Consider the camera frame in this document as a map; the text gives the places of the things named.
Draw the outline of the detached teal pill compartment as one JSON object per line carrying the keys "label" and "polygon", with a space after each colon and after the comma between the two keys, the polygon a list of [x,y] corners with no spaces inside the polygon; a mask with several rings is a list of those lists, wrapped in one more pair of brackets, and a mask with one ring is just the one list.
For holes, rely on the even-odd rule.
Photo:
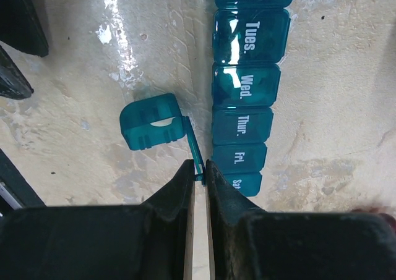
{"label": "detached teal pill compartment", "polygon": [[[151,122],[169,117],[174,117],[171,125],[150,125]],[[190,118],[182,115],[174,94],[166,93],[128,104],[119,115],[119,124],[121,135],[132,151],[149,149],[186,137],[196,167],[196,180],[205,185],[205,164]]]}

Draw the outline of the teal weekly pill organizer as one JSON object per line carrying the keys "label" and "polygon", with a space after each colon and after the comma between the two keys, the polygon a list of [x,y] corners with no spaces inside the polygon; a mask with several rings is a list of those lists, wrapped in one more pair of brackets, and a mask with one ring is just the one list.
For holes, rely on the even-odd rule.
{"label": "teal weekly pill organizer", "polygon": [[247,197],[262,183],[292,1],[215,0],[212,160]]}

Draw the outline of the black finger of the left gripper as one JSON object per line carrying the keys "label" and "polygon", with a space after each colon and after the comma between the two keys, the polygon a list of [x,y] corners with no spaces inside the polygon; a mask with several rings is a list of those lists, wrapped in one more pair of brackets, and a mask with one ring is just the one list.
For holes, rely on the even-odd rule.
{"label": "black finger of the left gripper", "polygon": [[0,81],[2,97],[24,100],[34,93],[34,89],[3,48],[0,49]]}
{"label": "black finger of the left gripper", "polygon": [[32,0],[1,0],[1,41],[23,53],[40,57],[49,54]]}

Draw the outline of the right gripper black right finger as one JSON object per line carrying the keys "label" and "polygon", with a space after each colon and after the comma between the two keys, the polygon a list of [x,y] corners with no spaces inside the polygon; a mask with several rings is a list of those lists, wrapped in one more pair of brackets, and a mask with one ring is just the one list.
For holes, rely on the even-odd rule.
{"label": "right gripper black right finger", "polygon": [[395,230],[383,215],[268,212],[213,161],[205,179],[212,279],[395,278]]}

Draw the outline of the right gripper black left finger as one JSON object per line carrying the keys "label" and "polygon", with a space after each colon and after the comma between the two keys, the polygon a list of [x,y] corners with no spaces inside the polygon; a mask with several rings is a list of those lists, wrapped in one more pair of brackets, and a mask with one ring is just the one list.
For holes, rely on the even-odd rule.
{"label": "right gripper black left finger", "polygon": [[15,210],[1,222],[2,279],[191,279],[194,162],[138,205]]}

